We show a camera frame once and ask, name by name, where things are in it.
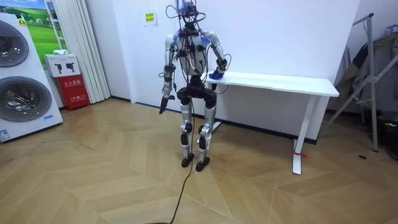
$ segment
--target red fire extinguisher box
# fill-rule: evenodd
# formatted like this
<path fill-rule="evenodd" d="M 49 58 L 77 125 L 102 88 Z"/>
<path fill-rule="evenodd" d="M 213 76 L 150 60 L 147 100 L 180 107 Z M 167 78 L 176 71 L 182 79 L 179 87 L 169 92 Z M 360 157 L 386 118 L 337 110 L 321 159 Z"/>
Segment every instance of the red fire extinguisher box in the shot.
<path fill-rule="evenodd" d="M 82 75 L 54 78 L 62 103 L 68 111 L 90 105 Z"/>

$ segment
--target herringbone parquet floor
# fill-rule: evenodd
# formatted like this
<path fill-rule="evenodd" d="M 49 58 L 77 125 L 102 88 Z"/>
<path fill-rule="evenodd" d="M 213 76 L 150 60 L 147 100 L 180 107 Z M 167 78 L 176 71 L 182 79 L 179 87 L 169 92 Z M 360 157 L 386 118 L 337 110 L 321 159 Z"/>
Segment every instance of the herringbone parquet floor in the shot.
<path fill-rule="evenodd" d="M 180 114 L 118 100 L 62 114 L 62 125 L 0 145 L 0 223 L 170 221 L 189 171 Z M 222 125 L 175 223 L 398 223 L 398 163 L 371 152 L 360 124 L 340 118 L 306 144 L 300 176 L 292 144 Z"/>

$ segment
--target blue object on desk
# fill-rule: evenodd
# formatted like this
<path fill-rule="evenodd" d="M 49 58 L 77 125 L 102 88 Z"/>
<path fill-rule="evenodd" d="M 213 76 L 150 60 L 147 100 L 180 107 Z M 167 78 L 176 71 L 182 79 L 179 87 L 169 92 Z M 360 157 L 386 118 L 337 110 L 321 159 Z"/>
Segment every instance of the blue object on desk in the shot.
<path fill-rule="evenodd" d="M 217 70 L 215 70 L 213 73 L 209 74 L 209 77 L 210 77 L 211 79 L 214 79 L 214 80 L 219 80 L 219 79 L 221 79 L 223 76 L 224 76 L 224 73 L 217 72 Z"/>

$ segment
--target humanoid robot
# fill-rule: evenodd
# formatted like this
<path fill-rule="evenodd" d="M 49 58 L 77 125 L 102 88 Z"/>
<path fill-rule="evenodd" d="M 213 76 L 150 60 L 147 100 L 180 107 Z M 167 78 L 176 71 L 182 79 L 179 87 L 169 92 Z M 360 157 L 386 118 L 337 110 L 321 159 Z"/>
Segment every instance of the humanoid robot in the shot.
<path fill-rule="evenodd" d="M 181 124 L 181 145 L 183 149 L 182 167 L 187 167 L 194 158 L 194 154 L 190 153 L 190 145 L 192 144 L 192 98 L 204 99 L 205 101 L 205 123 L 199 127 L 199 162 L 196 171 L 201 172 L 210 162 L 210 158 L 206 157 L 209 150 L 211 132 L 216 114 L 217 94 L 215 93 L 215 85 L 211 89 L 205 88 L 201 75 L 208 72 L 207 64 L 207 46 L 210 45 L 217 56 L 217 69 L 211 78 L 222 78 L 227 69 L 227 60 L 224 57 L 223 48 L 214 32 L 204 32 L 198 24 L 205 18 L 205 14 L 198 12 L 196 4 L 192 0 L 177 0 L 176 8 L 178 17 L 184 21 L 183 28 L 176 34 L 170 34 L 166 39 L 165 67 L 164 67 L 164 87 L 163 97 L 160 105 L 159 114 L 162 114 L 169 100 L 175 97 L 170 95 L 172 88 L 176 89 L 173 82 L 173 74 L 175 65 L 173 64 L 174 54 L 177 53 L 176 59 L 180 59 L 183 72 L 186 74 L 187 86 L 181 88 L 177 92 L 177 98 L 181 101 L 181 112 L 183 123 Z"/>

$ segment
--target baseboard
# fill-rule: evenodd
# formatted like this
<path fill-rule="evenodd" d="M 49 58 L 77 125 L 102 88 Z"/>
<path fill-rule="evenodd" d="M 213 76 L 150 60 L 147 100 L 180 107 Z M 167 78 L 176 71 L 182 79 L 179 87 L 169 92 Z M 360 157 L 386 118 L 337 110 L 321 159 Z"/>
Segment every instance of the baseboard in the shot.
<path fill-rule="evenodd" d="M 111 96 L 111 98 L 114 98 L 114 99 L 117 99 L 117 100 L 122 100 L 122 101 L 126 101 L 126 102 L 131 103 L 131 100 L 126 99 L 126 98 L 123 98 L 123 97 Z"/>
<path fill-rule="evenodd" d="M 153 105 L 148 105 L 145 103 L 136 103 L 138 105 L 144 105 L 144 106 L 150 106 L 152 108 L 157 108 L 159 109 L 159 106 L 153 106 Z M 171 110 L 171 109 L 166 109 L 167 111 L 171 111 L 171 112 L 175 112 L 175 113 L 181 113 L 181 111 L 177 111 L 177 110 Z M 192 116 L 194 118 L 201 118 L 204 119 L 205 117 L 203 115 L 200 114 L 192 114 Z M 237 122 L 233 122 L 233 121 L 227 121 L 227 120 L 223 120 L 223 119 L 216 119 L 216 121 L 221 121 L 223 124 L 227 124 L 227 125 L 231 125 L 231 126 L 235 126 L 238 128 L 243 128 L 243 129 L 248 129 L 251 131 L 257 131 L 260 133 L 264 133 L 264 134 L 271 134 L 273 136 L 278 136 L 278 137 L 282 137 L 282 138 L 287 138 L 287 139 L 297 139 L 299 138 L 297 135 L 294 134 L 287 134 L 287 133 L 282 133 L 282 132 L 278 132 L 278 131 L 273 131 L 273 130 L 269 130 L 269 129 L 265 129 L 265 128 L 259 128 L 259 127 L 255 127 L 255 126 L 250 126 L 247 124 L 241 124 L 241 123 L 237 123 Z M 317 139 L 310 139 L 310 138 L 305 138 L 304 142 L 305 143 L 309 143 L 309 144 L 313 144 L 316 145 L 317 144 Z"/>

